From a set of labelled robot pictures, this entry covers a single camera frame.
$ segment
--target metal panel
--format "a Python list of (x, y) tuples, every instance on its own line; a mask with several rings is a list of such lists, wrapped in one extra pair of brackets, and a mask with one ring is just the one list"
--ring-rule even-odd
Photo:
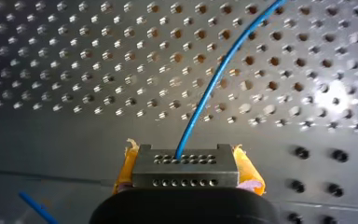
[[(128, 137), (176, 147), (219, 58), (271, 3), (21, 2), (0, 1), (0, 171), (109, 183)], [(188, 148), (222, 142), (244, 145), (273, 201), (358, 207), (358, 1), (288, 1), (259, 27)]]
[(132, 170), (134, 187), (230, 187), (239, 184), (239, 172), (228, 144), (216, 149), (188, 149), (181, 160), (173, 151), (140, 145)]

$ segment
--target perforated metal sheet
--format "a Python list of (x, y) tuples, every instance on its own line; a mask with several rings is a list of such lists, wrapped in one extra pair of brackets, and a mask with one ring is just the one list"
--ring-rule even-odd
[[(175, 148), (219, 60), (270, 3), (0, 1), (0, 171), (112, 184), (128, 137)], [(244, 144), (282, 212), (358, 212), (358, 0), (289, 1), (207, 107), (188, 147)]]

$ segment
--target blue cable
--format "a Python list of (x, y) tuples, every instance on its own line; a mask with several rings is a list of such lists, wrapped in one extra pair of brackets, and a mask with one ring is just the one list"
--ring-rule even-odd
[(194, 126), (196, 125), (197, 120), (200, 117), (200, 114), (203, 110), (203, 108), (206, 105), (206, 102), (208, 101), (209, 96), (211, 95), (212, 90), (216, 86), (217, 82), (220, 80), (223, 71), (227, 67), (229, 61), (234, 57), (235, 53), (237, 52), (238, 48), (243, 44), (243, 42), (248, 38), (249, 34), (253, 32), (257, 26), (265, 20), (269, 15), (271, 15), (276, 8), (280, 7), (285, 3), (286, 0), (276, 0), (271, 6), (269, 6), (261, 15), (259, 15), (238, 37), (238, 39), (235, 41), (234, 45), (231, 47), (231, 49), (228, 51), (226, 57), (224, 60), (219, 64), (216, 72), (214, 73), (208, 87), (205, 90), (205, 93), (203, 93), (200, 103), (197, 106), (196, 110), (194, 111), (193, 116), (191, 117), (190, 121), (187, 124), (187, 127), (185, 129), (185, 132), (182, 135), (182, 138), (179, 142), (179, 145), (175, 151), (175, 158), (177, 160), (181, 159), (181, 156), (183, 154), (183, 151), (185, 149), (186, 143), (188, 141), (188, 138), (190, 137)]
[(25, 192), (20, 192), (19, 196), (30, 205), (39, 216), (41, 216), (48, 224), (58, 224), (58, 221), (54, 219), (46, 210), (42, 209), (42, 206), (35, 202), (28, 194)]

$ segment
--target screw hole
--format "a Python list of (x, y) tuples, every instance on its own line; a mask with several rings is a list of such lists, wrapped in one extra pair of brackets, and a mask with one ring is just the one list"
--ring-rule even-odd
[(303, 148), (303, 147), (296, 148), (295, 154), (301, 160), (306, 160), (307, 158), (310, 157), (310, 152), (307, 149)]
[(339, 161), (339, 162), (346, 162), (349, 159), (348, 153), (346, 153), (343, 150), (339, 150), (339, 149), (334, 150), (333, 153), (331, 154), (331, 156), (334, 160)]
[(278, 66), (279, 63), (280, 63), (280, 60), (277, 57), (272, 57), (272, 58), (269, 59), (269, 62), (274, 66)]
[(218, 181), (216, 179), (212, 179), (210, 182), (209, 182), (209, 185), (211, 186), (217, 186), (218, 185)]
[(330, 184), (327, 188), (327, 191), (335, 196), (335, 197), (342, 197), (344, 195), (344, 189), (338, 184)]
[(289, 214), (289, 216), (287, 217), (287, 220), (294, 224), (301, 224), (303, 222), (302, 221), (303, 218), (297, 213)]
[(305, 185), (299, 180), (293, 180), (290, 187), (297, 193), (303, 193), (305, 191)]

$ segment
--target metal block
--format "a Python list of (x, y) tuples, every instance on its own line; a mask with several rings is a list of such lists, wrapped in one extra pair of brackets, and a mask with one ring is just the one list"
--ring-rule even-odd
[(132, 171), (134, 187), (236, 187), (239, 173), (230, 145), (188, 149), (181, 160), (173, 150), (141, 145)]

